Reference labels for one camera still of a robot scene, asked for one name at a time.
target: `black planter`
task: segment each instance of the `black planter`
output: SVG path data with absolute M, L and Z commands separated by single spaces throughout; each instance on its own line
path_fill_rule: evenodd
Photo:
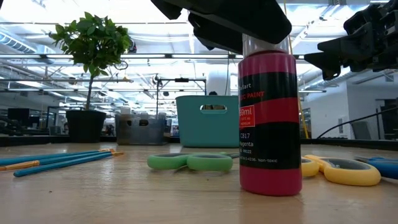
M 71 142 L 99 142 L 106 113 L 99 111 L 67 111 Z

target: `ceiling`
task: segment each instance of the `ceiling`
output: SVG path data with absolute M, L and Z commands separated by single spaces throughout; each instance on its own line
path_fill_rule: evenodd
M 287 17 L 293 25 L 290 35 L 293 52 L 295 55 L 317 52 L 319 42 L 330 40 L 345 35 L 343 23 L 356 11 L 362 10 L 369 1 L 350 1 L 348 5 L 329 6 L 330 1 L 325 0 L 288 0 Z M 187 22 L 188 12 L 174 21 L 168 20 L 150 0 L 4 0 L 0 10 L 0 34 L 17 40 L 18 42 L 36 49 L 36 53 L 62 53 L 52 44 L 48 37 L 50 32 L 55 32 L 55 24 L 65 24 L 78 19 L 88 11 L 100 17 L 108 16 L 123 27 L 128 28 L 129 35 L 137 45 L 138 54 L 209 54 L 226 55 L 228 52 L 220 49 L 207 50 L 193 36 L 192 27 Z M 7 45 L 0 44 L 2 54 L 21 54 Z M 112 77 L 100 77 L 103 82 L 95 82 L 97 89 L 133 89 L 134 91 L 95 92 L 93 101 L 103 103 L 127 102 L 136 110 L 153 108 L 156 102 L 153 77 L 158 74 L 161 78 L 206 78 L 212 70 L 228 70 L 231 75 L 231 91 L 237 90 L 237 63 L 240 59 L 226 58 L 139 58 L 128 59 L 129 67 L 118 71 L 111 69 Z M 0 77 L 67 80 L 69 78 L 87 79 L 82 67 L 72 66 L 69 59 L 52 59 L 52 64 L 40 63 L 34 59 L 0 59 L 3 67 Z M 297 74 L 299 85 L 304 85 L 321 75 L 319 69 L 298 60 Z M 114 82 L 127 79 L 131 82 Z M 11 83 L 10 88 L 39 88 L 27 83 Z M 87 88 L 87 82 L 78 82 L 71 85 L 68 82 L 42 83 L 46 88 L 79 89 Z M 203 82 L 174 83 L 170 82 L 164 87 L 170 90 L 168 96 L 160 93 L 162 104 L 168 105 L 168 112 L 175 111 L 173 102 L 180 95 L 202 95 Z M 82 99 L 86 91 L 52 91 L 54 97 L 64 99 L 65 96 L 79 96 Z

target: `potted plant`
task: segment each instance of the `potted plant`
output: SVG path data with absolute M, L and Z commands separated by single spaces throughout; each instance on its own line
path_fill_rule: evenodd
M 99 75 L 108 75 L 107 68 L 117 68 L 116 65 L 122 63 L 121 55 L 131 45 L 127 29 L 115 26 L 108 17 L 100 18 L 88 12 L 79 22 L 74 20 L 68 26 L 56 25 L 55 28 L 57 33 L 50 34 L 55 46 L 59 44 L 65 54 L 73 56 L 74 65 L 82 64 L 84 71 L 91 74 L 85 110 L 67 111 L 70 139 L 72 142 L 98 142 L 106 113 L 90 110 L 93 80 Z

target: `wooden table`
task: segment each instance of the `wooden table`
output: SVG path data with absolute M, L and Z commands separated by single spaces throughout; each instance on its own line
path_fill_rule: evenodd
M 125 156 L 15 178 L 0 173 L 0 223 L 396 223 L 398 182 L 350 187 L 322 176 L 303 180 L 295 197 L 266 197 L 241 190 L 239 161 L 233 170 L 154 171 L 149 154 L 197 152 L 166 146 L 48 144 L 0 148 L 0 157 L 116 148 Z M 232 149 L 221 149 L 234 152 Z M 352 158 L 398 157 L 398 152 L 302 146 L 302 154 Z

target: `teal basket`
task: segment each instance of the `teal basket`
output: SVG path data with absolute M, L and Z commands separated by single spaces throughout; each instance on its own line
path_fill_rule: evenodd
M 176 102 L 182 146 L 239 147 L 238 96 L 179 96 Z M 226 110 L 201 110 L 204 105 Z

